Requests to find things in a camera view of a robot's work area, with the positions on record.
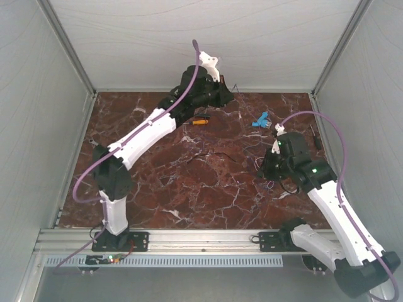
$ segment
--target gray wall panel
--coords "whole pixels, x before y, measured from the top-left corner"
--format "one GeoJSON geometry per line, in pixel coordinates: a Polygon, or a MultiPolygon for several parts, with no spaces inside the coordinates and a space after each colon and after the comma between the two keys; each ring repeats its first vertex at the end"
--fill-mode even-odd
{"type": "MultiPolygon", "coordinates": [[[[403,3],[374,0],[318,95],[349,150],[346,189],[366,226],[403,257],[403,3]]],[[[329,125],[332,153],[341,147],[329,125]]],[[[397,274],[403,286],[402,269],[397,274]]]]}
{"type": "Polygon", "coordinates": [[[87,92],[34,0],[0,2],[0,297],[59,205],[87,92]]]}

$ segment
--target ventilation grille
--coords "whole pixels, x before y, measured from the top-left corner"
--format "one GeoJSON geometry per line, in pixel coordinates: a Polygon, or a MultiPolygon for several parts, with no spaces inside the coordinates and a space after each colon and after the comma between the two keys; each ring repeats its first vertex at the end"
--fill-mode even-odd
{"type": "MultiPolygon", "coordinates": [[[[45,266],[54,267],[65,256],[49,256],[45,266]]],[[[87,266],[86,256],[68,260],[63,267],[87,266]]],[[[107,267],[283,267],[281,255],[132,255],[107,267]]]]}

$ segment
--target mounting plate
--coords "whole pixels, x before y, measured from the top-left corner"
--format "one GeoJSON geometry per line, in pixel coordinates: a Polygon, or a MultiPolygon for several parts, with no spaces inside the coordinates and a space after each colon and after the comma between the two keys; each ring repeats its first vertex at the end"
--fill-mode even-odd
{"type": "Polygon", "coordinates": [[[127,234],[125,234],[123,243],[117,243],[117,240],[119,240],[118,236],[114,236],[109,232],[104,232],[97,239],[96,243],[93,244],[91,250],[93,252],[128,252],[132,247],[130,242],[133,241],[134,249],[132,252],[148,251],[148,232],[127,232],[127,234]]]}
{"type": "Polygon", "coordinates": [[[305,252],[294,244],[286,243],[281,232],[259,232],[261,252],[305,252]]]}

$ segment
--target robotic arm link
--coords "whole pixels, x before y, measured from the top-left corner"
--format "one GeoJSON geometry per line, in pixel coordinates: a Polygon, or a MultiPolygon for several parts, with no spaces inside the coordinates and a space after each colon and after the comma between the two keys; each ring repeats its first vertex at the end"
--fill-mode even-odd
{"type": "MultiPolygon", "coordinates": [[[[107,235],[116,239],[118,248],[127,241],[126,197],[133,186],[129,171],[136,160],[158,140],[193,117],[197,108],[222,107],[234,99],[223,75],[215,68],[218,59],[205,52],[199,53],[195,48],[201,61],[200,68],[198,64],[189,66],[180,85],[172,89],[151,115],[125,137],[107,147],[95,147],[93,161],[100,164],[95,167],[93,177],[99,186],[101,202],[106,203],[104,209],[108,221],[104,224],[107,235]]],[[[279,125],[276,129],[277,139],[267,149],[258,176],[277,182],[291,178],[324,214],[340,244],[321,237],[300,218],[285,224],[289,243],[310,252],[324,263],[334,272],[339,287],[352,298],[385,282],[389,275],[373,251],[382,255],[390,272],[400,265],[397,254],[384,251],[369,234],[342,191],[343,202],[339,203],[336,174],[325,159],[310,158],[304,136],[296,132],[286,133],[279,125]],[[364,233],[371,249],[353,228],[345,209],[364,233]]]]}
{"type": "Polygon", "coordinates": [[[159,102],[157,108],[143,123],[119,141],[108,147],[98,145],[94,150],[93,161],[97,162],[106,157],[111,150],[117,149],[113,156],[102,161],[93,171],[102,197],[101,202],[106,203],[108,217],[106,229],[114,236],[128,230],[126,197],[133,186],[129,170],[136,160],[158,140],[193,117],[197,108],[223,107],[234,99],[234,95],[225,85],[223,75],[220,75],[215,68],[218,59],[205,52],[201,52],[199,58],[202,62],[201,67],[189,66],[182,75],[180,85],[159,102]],[[187,87],[190,89],[182,101],[168,114],[163,115],[180,96],[185,94],[187,87]],[[161,115],[162,117],[155,121],[156,117],[161,115]]]}

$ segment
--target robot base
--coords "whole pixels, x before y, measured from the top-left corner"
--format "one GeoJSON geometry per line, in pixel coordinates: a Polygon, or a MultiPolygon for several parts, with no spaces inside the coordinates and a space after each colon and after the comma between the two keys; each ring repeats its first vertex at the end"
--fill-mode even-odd
{"type": "Polygon", "coordinates": [[[148,232],[131,232],[129,228],[115,236],[105,230],[97,241],[93,244],[93,252],[146,252],[149,246],[148,232]]]}

